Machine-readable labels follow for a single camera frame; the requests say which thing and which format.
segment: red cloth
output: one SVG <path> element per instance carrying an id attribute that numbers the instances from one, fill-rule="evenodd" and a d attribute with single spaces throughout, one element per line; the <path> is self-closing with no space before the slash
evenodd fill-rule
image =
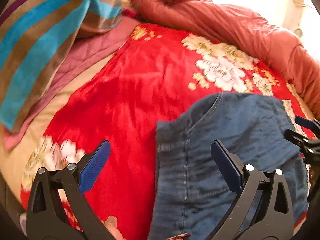
<path id="1" fill-rule="evenodd" d="M 122 15 L 133 18 L 133 19 L 137 18 L 137 13 L 134 10 L 129 8 L 123 8 Z"/>
<path id="2" fill-rule="evenodd" d="M 148 22 L 237 46 L 292 82 L 320 119 L 320 64 L 289 30 L 241 6 L 211 0 L 130 0 Z"/>
<path id="3" fill-rule="evenodd" d="M 207 89 L 198 84 L 189 89 L 194 74 L 201 72 L 195 64 L 202 56 L 182 45 L 188 35 L 139 25 L 106 66 L 71 95 L 44 133 L 58 144 L 70 139 L 86 153 L 103 139 L 111 143 L 110 158 L 85 196 L 101 220 L 109 215 L 118 218 L 118 228 L 128 240 L 146 239 L 149 232 L 155 199 L 156 122 L 174 120 L 197 100 L 221 92 L 213 83 Z M 260 61 L 254 70 L 243 71 L 243 80 L 252 80 L 253 73 L 264 77 L 269 71 L 276 80 L 274 95 L 290 99 L 295 114 L 304 116 L 275 70 Z M 255 85 L 252 92 L 260 94 Z M 22 190 L 24 207 L 28 197 L 29 192 Z"/>

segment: blue clamp pad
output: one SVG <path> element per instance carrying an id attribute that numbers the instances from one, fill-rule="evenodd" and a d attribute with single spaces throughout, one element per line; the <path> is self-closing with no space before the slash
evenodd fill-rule
<path id="1" fill-rule="evenodd" d="M 294 122 L 298 125 L 301 125 L 307 129 L 310 129 L 312 130 L 314 124 L 312 121 L 308 120 L 308 119 L 305 119 L 305 118 L 302 118 L 300 116 L 296 116 L 296 118 L 294 119 Z"/>
<path id="2" fill-rule="evenodd" d="M 243 190 L 243 172 L 244 166 L 237 155 L 229 153 L 224 145 L 215 140 L 211 144 L 211 156 L 217 164 L 229 189 L 239 194 Z"/>
<path id="3" fill-rule="evenodd" d="M 102 141 L 93 152 L 91 159 L 80 173 L 79 190 L 82 194 L 92 189 L 97 177 L 110 156 L 110 152 L 111 147 L 107 140 Z"/>

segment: striped towel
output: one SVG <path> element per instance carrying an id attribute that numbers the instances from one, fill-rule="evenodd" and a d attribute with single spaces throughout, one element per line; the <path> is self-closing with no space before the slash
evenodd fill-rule
<path id="1" fill-rule="evenodd" d="M 105 33 L 121 0 L 10 0 L 0 15 L 0 122 L 19 131 L 76 38 Z"/>

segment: bedding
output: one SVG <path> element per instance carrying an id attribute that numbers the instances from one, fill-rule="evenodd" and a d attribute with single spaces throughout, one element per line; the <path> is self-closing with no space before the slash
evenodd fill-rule
<path id="1" fill-rule="evenodd" d="M 91 38 L 76 40 L 66 59 L 54 75 L 49 89 L 32 106 L 19 132 L 11 133 L 4 128 L 4 147 L 10 150 L 16 146 L 33 118 L 44 109 L 56 93 L 92 64 L 114 53 L 128 39 L 137 25 L 138 21 L 123 16 L 118 25 L 109 32 Z"/>
<path id="2" fill-rule="evenodd" d="M 289 30 L 271 25 L 248 8 L 217 5 L 211 0 L 130 1 L 148 22 L 235 45 L 261 59 L 292 83 L 315 117 L 320 118 L 319 62 Z"/>
<path id="3" fill-rule="evenodd" d="M 305 114 L 291 86 L 261 60 L 187 31 L 139 24 L 53 117 L 24 169 L 23 206 L 39 167 L 63 168 L 107 139 L 111 156 L 85 196 L 102 221 L 118 218 L 126 239 L 146 239 L 155 198 L 156 122 L 174 120 L 195 101 L 222 91 L 276 97 L 295 130 L 312 136 L 294 123 L 295 115 Z M 79 228 L 65 195 L 60 196 L 71 224 Z"/>
<path id="4" fill-rule="evenodd" d="M 121 0 L 11 0 L 0 15 L 0 122 L 17 133 L 75 38 L 106 33 Z"/>
<path id="5" fill-rule="evenodd" d="M 2 140 L 4 127 L 0 125 L 0 171 L 12 193 L 20 202 L 21 178 L 24 168 L 53 116 L 68 102 L 71 94 L 98 73 L 112 56 L 113 54 L 93 64 L 60 90 L 31 121 L 21 141 L 11 150 L 4 147 Z"/>

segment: beige fabric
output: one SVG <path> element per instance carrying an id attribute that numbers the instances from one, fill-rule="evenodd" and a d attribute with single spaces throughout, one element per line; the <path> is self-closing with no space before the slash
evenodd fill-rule
<path id="1" fill-rule="evenodd" d="M 91 80 L 112 56 L 113 54 L 92 65 L 62 89 L 31 122 L 21 142 L 11 152 L 4 149 L 2 136 L 0 136 L 0 171 L 11 191 L 20 202 L 20 185 L 24 167 L 53 116 L 68 102 L 71 94 Z"/>
<path id="2" fill-rule="evenodd" d="M 311 112 L 310 108 L 307 106 L 307 104 L 303 101 L 303 99 L 298 95 L 296 89 L 294 88 L 293 85 L 290 85 L 290 87 L 292 88 L 292 94 L 297 98 L 297 100 L 300 103 L 301 109 L 303 111 L 303 113 L 305 114 L 307 119 L 313 120 L 315 119 L 315 116 L 313 115 L 313 113 Z"/>

